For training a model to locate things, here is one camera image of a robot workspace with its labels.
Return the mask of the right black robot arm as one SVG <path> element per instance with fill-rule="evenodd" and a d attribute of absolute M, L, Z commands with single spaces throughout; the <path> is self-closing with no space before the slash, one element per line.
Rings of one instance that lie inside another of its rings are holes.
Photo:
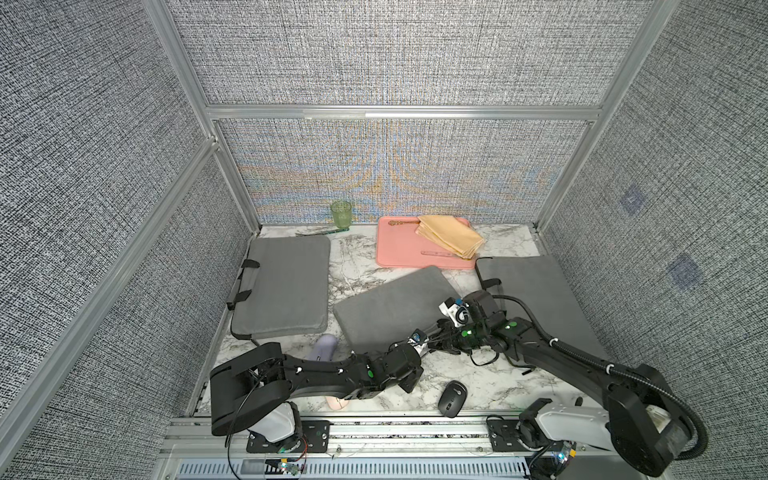
<path fill-rule="evenodd" d="M 523 316 L 508 318 L 500 301 L 517 304 Z M 649 365 L 631 368 L 589 354 L 547 332 L 521 299 L 484 290 L 448 298 L 433 350 L 470 355 L 482 347 L 496 356 L 544 370 L 599 403 L 558 407 L 540 398 L 518 417 L 516 437 L 543 454 L 556 444 L 581 443 L 616 452 L 636 471 L 657 477 L 674 461 L 706 452 L 709 434 L 701 417 L 675 395 Z"/>

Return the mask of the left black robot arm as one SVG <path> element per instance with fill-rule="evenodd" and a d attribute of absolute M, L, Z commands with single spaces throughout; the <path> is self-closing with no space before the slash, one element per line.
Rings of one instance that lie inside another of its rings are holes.
<path fill-rule="evenodd" d="M 426 346 L 406 342 L 383 354 L 331 362 L 300 359 L 277 342 L 265 343 L 211 370 L 211 433 L 229 442 L 248 430 L 273 448 L 294 449 L 303 431 L 293 398 L 367 400 L 394 386 L 410 393 L 427 353 Z"/>

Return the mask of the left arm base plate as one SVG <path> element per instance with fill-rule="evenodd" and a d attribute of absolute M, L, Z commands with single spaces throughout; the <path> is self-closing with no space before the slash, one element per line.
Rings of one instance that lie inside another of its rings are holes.
<path fill-rule="evenodd" d="M 326 420 L 301 422 L 294 433 L 275 442 L 268 441 L 263 435 L 249 431 L 246 452 L 249 454 L 288 454 L 326 453 L 330 439 L 331 423 Z"/>

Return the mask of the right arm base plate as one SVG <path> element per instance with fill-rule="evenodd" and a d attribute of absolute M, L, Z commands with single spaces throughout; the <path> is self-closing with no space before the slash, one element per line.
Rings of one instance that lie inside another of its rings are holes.
<path fill-rule="evenodd" d="M 485 418 L 485 424 L 493 452 L 510 453 L 527 451 L 527 448 L 520 441 L 518 435 L 518 420 L 516 418 L 489 415 Z"/>

